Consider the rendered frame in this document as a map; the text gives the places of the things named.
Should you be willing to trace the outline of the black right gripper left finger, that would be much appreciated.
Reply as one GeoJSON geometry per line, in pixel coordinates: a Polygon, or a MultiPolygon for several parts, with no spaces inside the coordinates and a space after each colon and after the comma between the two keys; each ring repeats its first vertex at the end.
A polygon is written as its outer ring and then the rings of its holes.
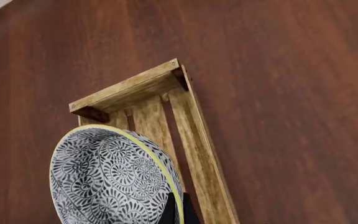
{"type": "Polygon", "coordinates": [[[176,201],[173,193],[168,194],[164,211],[161,215],[161,224],[175,224],[176,220],[176,201]]]}

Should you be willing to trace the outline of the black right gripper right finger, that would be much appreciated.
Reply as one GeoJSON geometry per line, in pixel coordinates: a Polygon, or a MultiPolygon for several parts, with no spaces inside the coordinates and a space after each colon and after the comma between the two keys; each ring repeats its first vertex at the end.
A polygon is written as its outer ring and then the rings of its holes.
{"type": "Polygon", "coordinates": [[[183,194],[183,214],[185,224],[200,224],[191,197],[188,193],[183,194]]]}

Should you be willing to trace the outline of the black white patterned bowl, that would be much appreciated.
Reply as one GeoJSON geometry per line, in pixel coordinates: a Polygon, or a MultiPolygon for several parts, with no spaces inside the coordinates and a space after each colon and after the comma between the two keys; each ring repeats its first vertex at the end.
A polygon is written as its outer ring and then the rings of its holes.
{"type": "Polygon", "coordinates": [[[173,224],[185,224],[183,187],[170,156],[151,139],[87,124],[55,147],[50,192],[62,224],[158,224],[173,194],[173,224]]]}

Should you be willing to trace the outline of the wooden slat tray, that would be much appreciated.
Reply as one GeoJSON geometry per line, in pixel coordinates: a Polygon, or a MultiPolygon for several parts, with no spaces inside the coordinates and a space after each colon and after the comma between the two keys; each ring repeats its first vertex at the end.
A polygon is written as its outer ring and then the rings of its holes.
{"type": "Polygon", "coordinates": [[[69,105],[80,125],[143,134],[172,158],[205,224],[240,224],[191,78],[172,59],[69,105]]]}

